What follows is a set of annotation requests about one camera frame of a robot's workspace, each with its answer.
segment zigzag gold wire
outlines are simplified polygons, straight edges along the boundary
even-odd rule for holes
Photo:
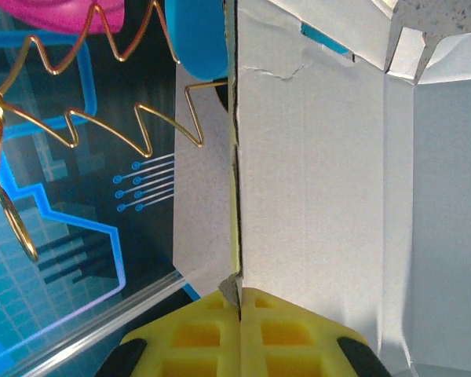
[[[173,46],[170,41],[170,37],[166,28],[166,20],[162,12],[162,8],[160,4],[157,2],[157,0],[151,0],[148,3],[148,7],[147,7],[147,10],[145,11],[144,19],[136,35],[134,36],[133,41],[127,46],[126,50],[123,53],[119,52],[118,47],[115,44],[115,40],[111,33],[110,25],[108,24],[107,17],[104,14],[104,10],[101,8],[100,5],[95,4],[95,3],[93,3],[88,9],[86,22],[84,23],[84,27],[82,28],[82,32],[80,36],[77,38],[77,41],[72,46],[67,56],[57,66],[51,65],[49,61],[49,57],[47,56],[47,53],[46,53],[46,48],[44,47],[40,38],[36,35],[27,35],[23,41],[23,45],[20,48],[20,52],[18,53],[17,59],[14,62],[13,67],[11,68],[9,72],[9,75],[7,76],[3,84],[0,85],[0,155],[2,151],[3,128],[4,128],[4,122],[5,122],[4,111],[12,112],[26,119],[27,121],[34,123],[36,126],[42,128],[46,133],[48,133],[49,135],[57,139],[60,143],[62,143],[63,145],[69,148],[75,148],[77,145],[79,145],[79,134],[77,133],[77,130],[72,121],[72,116],[75,115],[87,121],[90,121],[91,123],[96,124],[100,126],[101,128],[105,129],[106,131],[114,134],[119,139],[125,141],[130,147],[132,147],[134,150],[140,153],[144,158],[149,158],[150,156],[152,156],[153,148],[152,148],[151,139],[148,135],[148,131],[141,117],[141,111],[145,111],[153,115],[157,115],[161,119],[165,120],[166,122],[171,124],[173,127],[175,127],[177,130],[182,132],[182,134],[186,136],[194,145],[197,145],[198,147],[202,147],[204,144],[203,130],[200,126],[199,118],[197,116],[194,104],[192,102],[192,98],[190,96],[190,90],[221,86],[221,85],[226,84],[226,82],[206,82],[206,83],[200,83],[200,84],[193,84],[193,85],[189,85],[185,87],[184,94],[187,99],[188,107],[190,109],[197,134],[199,135],[199,139],[196,139],[181,124],[179,124],[178,122],[176,122],[174,119],[170,118],[169,116],[145,104],[137,102],[134,105],[134,114],[137,118],[137,122],[141,130],[141,135],[144,138],[145,148],[141,148],[137,143],[135,143],[134,141],[131,141],[128,137],[119,133],[113,127],[109,126],[107,123],[102,122],[98,118],[88,115],[85,112],[82,112],[76,108],[68,108],[64,113],[64,118],[66,120],[66,124],[70,132],[70,136],[71,136],[71,140],[65,139],[60,134],[58,134],[53,128],[45,124],[42,120],[34,117],[31,114],[28,114],[27,112],[24,112],[22,109],[4,101],[3,99],[3,96],[5,95],[7,90],[9,90],[11,85],[16,81],[17,77],[19,76],[21,69],[23,68],[24,63],[26,61],[27,55],[30,51],[30,46],[32,43],[35,44],[35,46],[37,47],[38,53],[40,54],[40,57],[42,59],[42,63],[45,69],[48,71],[48,73],[50,73],[51,75],[59,75],[76,58],[77,52],[82,47],[82,44],[84,43],[84,41],[87,38],[87,35],[89,34],[89,27],[93,21],[93,17],[95,13],[97,13],[101,18],[101,22],[104,26],[104,33],[106,34],[108,38],[108,43],[110,44],[111,51],[113,52],[115,59],[123,62],[129,58],[129,56],[134,52],[134,50],[139,45],[147,29],[148,23],[150,22],[150,18],[152,16],[154,9],[157,9],[157,13],[159,15],[159,21],[162,27],[162,31],[164,35],[166,36],[166,40],[170,49],[171,57],[176,63],[180,63],[180,61],[177,58],[176,53],[173,50]],[[33,241],[31,240],[31,237],[26,229],[26,226],[21,220],[21,217],[19,213],[17,212],[17,209],[14,206],[12,200],[9,198],[9,196],[7,195],[7,193],[5,192],[5,190],[3,189],[1,185],[0,185],[0,204],[2,205],[4,209],[5,216],[7,217],[7,220],[9,221],[11,228],[16,234],[16,237],[18,241],[20,242],[21,247],[24,249],[25,253],[32,261],[34,262],[38,261],[38,252],[35,248],[35,245],[33,244]]]

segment white cardboard box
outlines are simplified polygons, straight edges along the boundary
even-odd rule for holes
[[[355,328],[394,375],[471,377],[471,35],[412,86],[381,70],[386,4],[237,6],[244,285]]]

